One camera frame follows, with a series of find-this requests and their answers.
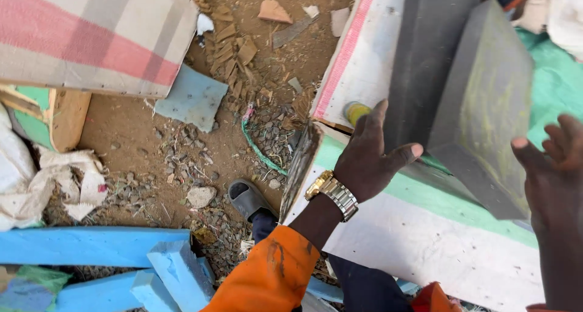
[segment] metal watch strap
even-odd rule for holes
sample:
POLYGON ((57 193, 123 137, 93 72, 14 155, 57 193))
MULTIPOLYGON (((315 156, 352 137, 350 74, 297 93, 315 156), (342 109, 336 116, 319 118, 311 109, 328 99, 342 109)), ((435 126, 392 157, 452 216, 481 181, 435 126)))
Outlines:
POLYGON ((350 190, 333 177, 327 179, 319 190, 330 197, 342 212, 342 222, 348 221, 358 211, 359 203, 350 190))

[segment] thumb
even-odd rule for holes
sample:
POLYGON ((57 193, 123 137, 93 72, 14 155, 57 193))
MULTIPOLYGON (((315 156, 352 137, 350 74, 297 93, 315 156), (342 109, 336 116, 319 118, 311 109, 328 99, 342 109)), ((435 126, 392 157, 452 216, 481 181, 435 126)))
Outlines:
POLYGON ((420 144, 406 144, 392 150, 383 157, 386 168, 392 172, 399 171, 402 167, 414 162, 423 154, 423 146, 420 144))
POLYGON ((514 156, 527 173, 550 168, 550 164, 544 158, 544 154, 527 138, 516 137, 512 140, 511 145, 514 156))

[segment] orange sleeve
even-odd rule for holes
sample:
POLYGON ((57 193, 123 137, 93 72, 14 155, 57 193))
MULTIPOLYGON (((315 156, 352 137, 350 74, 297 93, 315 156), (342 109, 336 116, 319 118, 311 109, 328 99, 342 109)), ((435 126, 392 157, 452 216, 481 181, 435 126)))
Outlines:
POLYGON ((231 271, 202 311, 289 312, 302 302, 319 256, 301 234, 278 226, 231 271))

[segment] orange jacket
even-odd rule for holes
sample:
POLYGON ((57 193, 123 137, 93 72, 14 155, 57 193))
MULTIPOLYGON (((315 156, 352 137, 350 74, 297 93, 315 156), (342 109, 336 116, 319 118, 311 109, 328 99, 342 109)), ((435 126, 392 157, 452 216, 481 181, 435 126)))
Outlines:
MULTIPOLYGON (((278 226, 221 284, 206 312, 290 312, 300 305, 320 253, 292 228, 278 226)), ((437 282, 411 302, 422 311, 460 312, 437 282)))

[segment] pink and gray striped fabric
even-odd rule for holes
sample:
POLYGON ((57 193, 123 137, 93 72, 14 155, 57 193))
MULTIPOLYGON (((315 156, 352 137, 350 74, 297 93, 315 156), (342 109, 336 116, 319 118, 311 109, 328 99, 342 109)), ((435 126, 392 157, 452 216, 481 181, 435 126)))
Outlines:
POLYGON ((164 98, 197 16, 192 0, 0 0, 0 81, 164 98))

